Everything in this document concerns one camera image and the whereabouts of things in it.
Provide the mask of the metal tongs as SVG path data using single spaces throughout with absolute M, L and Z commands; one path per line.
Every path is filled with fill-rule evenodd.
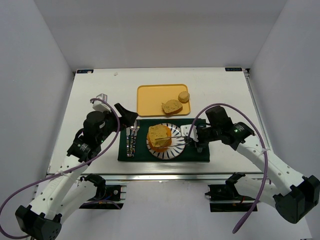
M 164 140 L 171 140 L 171 144 L 168 146 L 156 146 L 157 149 L 163 148 L 173 148 L 179 146 L 187 146 L 192 142 L 192 139 L 187 136 L 171 136 L 171 137 L 161 137 L 155 139 L 157 142 Z

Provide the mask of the seeded bread slice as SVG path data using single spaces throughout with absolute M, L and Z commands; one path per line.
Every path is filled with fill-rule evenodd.
M 157 124 L 148 128 L 148 142 L 155 148 L 170 146 L 172 144 L 171 136 L 172 132 L 166 125 Z
M 171 99 L 161 105 L 163 112 L 166 115 L 172 115 L 179 113 L 183 109 L 183 105 L 180 101 Z

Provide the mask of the round orange bread loaf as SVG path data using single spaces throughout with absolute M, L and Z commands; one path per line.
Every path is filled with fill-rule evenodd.
M 171 140 L 161 140 L 156 141 L 157 138 L 166 138 L 171 137 L 172 133 L 169 128 L 166 128 L 164 131 L 149 131 L 147 134 L 147 140 L 150 148 L 156 152 L 164 152 L 168 149 L 168 147 L 165 148 L 156 148 L 156 147 L 163 147 L 163 146 L 169 146 L 171 144 Z

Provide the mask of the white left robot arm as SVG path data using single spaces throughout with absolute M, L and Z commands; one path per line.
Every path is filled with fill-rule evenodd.
M 107 104 L 94 103 L 96 106 L 76 133 L 57 177 L 52 177 L 27 207 L 19 206 L 15 212 L 20 229 L 36 240 L 56 239 L 63 221 L 86 201 L 105 194 L 106 181 L 97 174 L 83 177 L 75 190 L 70 189 L 101 152 L 109 135 L 133 126 L 138 117 L 138 113 L 119 103 L 114 105 L 117 111 Z

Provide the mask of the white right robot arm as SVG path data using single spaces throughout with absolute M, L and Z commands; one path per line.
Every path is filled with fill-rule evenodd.
M 196 126 L 195 122 L 186 134 L 197 148 L 204 144 L 220 141 L 246 157 L 258 167 L 263 177 L 261 181 L 251 179 L 244 173 L 235 173 L 226 184 L 241 196 L 274 207 L 287 222 L 298 223 L 318 203 L 320 181 L 314 175 L 309 177 L 294 170 L 268 149 L 256 126 L 251 122 L 234 123 L 227 115 L 226 104 L 214 103 L 202 112 L 209 121 L 208 126 Z

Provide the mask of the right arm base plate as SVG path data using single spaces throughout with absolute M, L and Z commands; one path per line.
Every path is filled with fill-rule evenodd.
M 227 184 L 208 185 L 204 195 L 209 200 L 211 213 L 245 213 L 254 203 L 253 198 L 240 195 Z

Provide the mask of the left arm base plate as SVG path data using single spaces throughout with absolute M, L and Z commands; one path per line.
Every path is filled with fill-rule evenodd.
M 87 210 L 121 210 L 127 193 L 126 185 L 105 185 L 79 208 Z

